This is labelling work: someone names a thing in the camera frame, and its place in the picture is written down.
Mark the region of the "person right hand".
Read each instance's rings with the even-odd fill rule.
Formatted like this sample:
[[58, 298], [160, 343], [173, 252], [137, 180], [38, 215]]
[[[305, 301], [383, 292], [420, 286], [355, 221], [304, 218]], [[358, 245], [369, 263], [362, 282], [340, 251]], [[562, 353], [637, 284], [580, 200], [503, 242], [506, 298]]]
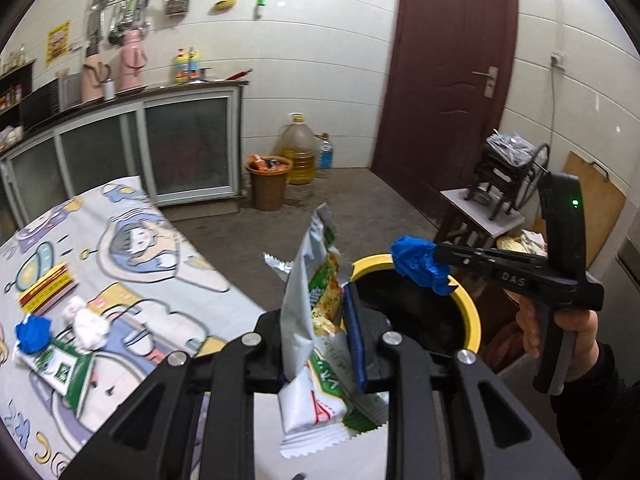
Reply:
[[[532, 300], [524, 296], [521, 296], [518, 307], [520, 312], [516, 315], [516, 322], [524, 333], [524, 349], [529, 356], [537, 359], [541, 346], [541, 331], [536, 307]], [[566, 375], [566, 379], [572, 382], [587, 374], [599, 359], [598, 315], [591, 310], [562, 310], [555, 313], [555, 323], [563, 330], [576, 333], [574, 352]]]

